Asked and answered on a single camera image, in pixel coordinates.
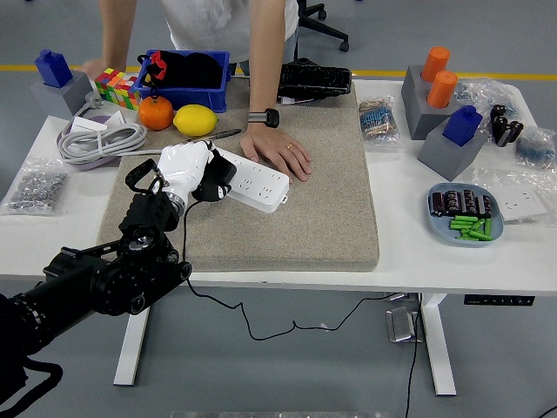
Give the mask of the person's right hand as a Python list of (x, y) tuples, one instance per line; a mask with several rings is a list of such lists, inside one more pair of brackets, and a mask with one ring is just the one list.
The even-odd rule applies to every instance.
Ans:
[(76, 70), (84, 73), (89, 80), (94, 81), (109, 68), (115, 69), (115, 66), (108, 63), (103, 58), (94, 58), (87, 60), (82, 65), (78, 66)]

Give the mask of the person's left hand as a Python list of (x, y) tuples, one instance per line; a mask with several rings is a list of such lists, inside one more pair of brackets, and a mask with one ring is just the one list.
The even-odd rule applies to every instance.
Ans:
[(312, 174), (309, 151), (280, 128), (249, 123), (239, 143), (247, 159), (259, 162), (260, 157), (265, 158), (290, 182), (294, 177), (306, 182)]

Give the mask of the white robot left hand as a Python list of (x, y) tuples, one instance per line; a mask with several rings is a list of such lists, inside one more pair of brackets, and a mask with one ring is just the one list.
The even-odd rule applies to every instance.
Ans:
[(163, 191), (181, 211), (188, 198), (215, 202), (232, 189), (236, 166), (226, 159), (211, 141), (167, 146), (158, 161), (166, 185)]

